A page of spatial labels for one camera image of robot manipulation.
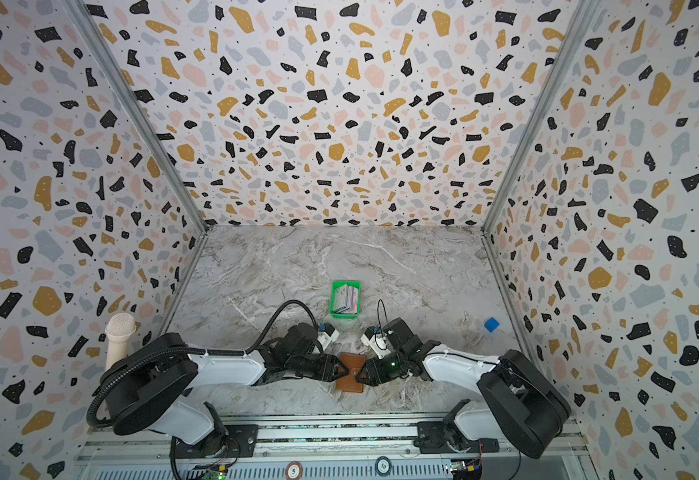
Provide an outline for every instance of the robotic arm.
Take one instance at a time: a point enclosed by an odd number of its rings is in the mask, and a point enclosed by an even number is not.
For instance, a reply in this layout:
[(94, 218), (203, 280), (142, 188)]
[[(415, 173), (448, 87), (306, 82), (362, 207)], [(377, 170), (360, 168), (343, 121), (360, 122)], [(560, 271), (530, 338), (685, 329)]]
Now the robotic arm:
[[(262, 343), (284, 306), (298, 303), (312, 324), (290, 327), (283, 338)], [(507, 438), (526, 456), (539, 458), (562, 430), (571, 408), (560, 393), (520, 352), (480, 356), (449, 349), (440, 342), (422, 342), (398, 318), (376, 332), (366, 330), (364, 342), (383, 338), (380, 358), (366, 361), (358, 382), (377, 386), (409, 375), (451, 382), (479, 392), (488, 404), (461, 401), (443, 419), (441, 435), (416, 440), (420, 448), (449, 446), (467, 452), (478, 438)], [(237, 383), (258, 386), (283, 379), (309, 378), (334, 382), (349, 374), (334, 355), (324, 352), (338, 332), (329, 323), (318, 325), (303, 303), (290, 300), (270, 319), (258, 341), (247, 350), (214, 350), (188, 346), (178, 333), (166, 333), (132, 356), (114, 363), (101, 378), (87, 412), (94, 427), (112, 426), (117, 435), (144, 429), (179, 438), (198, 456), (212, 456), (228, 436), (210, 403), (182, 395), (195, 386)], [(96, 413), (103, 401), (111, 415)]]

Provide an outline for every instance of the black mounting plate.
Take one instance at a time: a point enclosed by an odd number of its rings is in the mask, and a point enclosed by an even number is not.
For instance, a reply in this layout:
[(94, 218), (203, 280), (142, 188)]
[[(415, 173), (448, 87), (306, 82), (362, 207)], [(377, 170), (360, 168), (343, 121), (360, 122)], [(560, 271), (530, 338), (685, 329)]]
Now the black mounting plate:
[[(258, 438), (258, 425), (225, 425), (228, 438), (230, 450), (226, 454), (229, 461), (234, 458), (251, 458), (253, 456), (253, 449), (256, 447), (256, 439)], [(221, 438), (215, 438), (218, 442), (218, 448), (214, 452), (218, 452), (223, 447), (223, 441)], [(203, 455), (203, 452), (194, 446), (187, 445), (181, 440), (176, 445), (176, 458), (208, 458)]]
[[(454, 453), (445, 440), (443, 422), (419, 422), (416, 431), (419, 434), (413, 445), (419, 447), (421, 453)], [(496, 438), (479, 438), (475, 444), (464, 454), (480, 454), (480, 443), (483, 445), (483, 453), (498, 452), (498, 440)]]

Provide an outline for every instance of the microphone head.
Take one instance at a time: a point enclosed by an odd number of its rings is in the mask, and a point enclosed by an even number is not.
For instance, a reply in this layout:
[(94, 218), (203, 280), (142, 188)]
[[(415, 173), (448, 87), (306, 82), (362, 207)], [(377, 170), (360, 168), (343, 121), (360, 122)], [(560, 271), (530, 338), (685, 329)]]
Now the microphone head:
[(116, 313), (106, 324), (107, 337), (128, 337), (136, 331), (136, 321), (130, 313)]

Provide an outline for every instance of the beige microphone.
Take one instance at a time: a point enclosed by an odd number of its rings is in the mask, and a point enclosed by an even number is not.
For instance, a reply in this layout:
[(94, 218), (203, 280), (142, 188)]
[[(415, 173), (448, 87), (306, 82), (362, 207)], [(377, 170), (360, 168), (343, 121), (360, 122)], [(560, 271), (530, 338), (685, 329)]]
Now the beige microphone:
[(116, 313), (106, 324), (106, 369), (127, 357), (128, 339), (136, 331), (136, 321), (130, 313)]

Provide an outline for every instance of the stack of cards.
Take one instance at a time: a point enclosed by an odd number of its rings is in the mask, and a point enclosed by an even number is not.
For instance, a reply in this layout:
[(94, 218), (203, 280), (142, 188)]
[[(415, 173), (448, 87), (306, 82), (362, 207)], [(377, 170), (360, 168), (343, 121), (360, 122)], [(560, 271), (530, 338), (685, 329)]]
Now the stack of cards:
[(352, 285), (342, 285), (333, 292), (333, 312), (354, 315), (358, 309), (359, 290)]

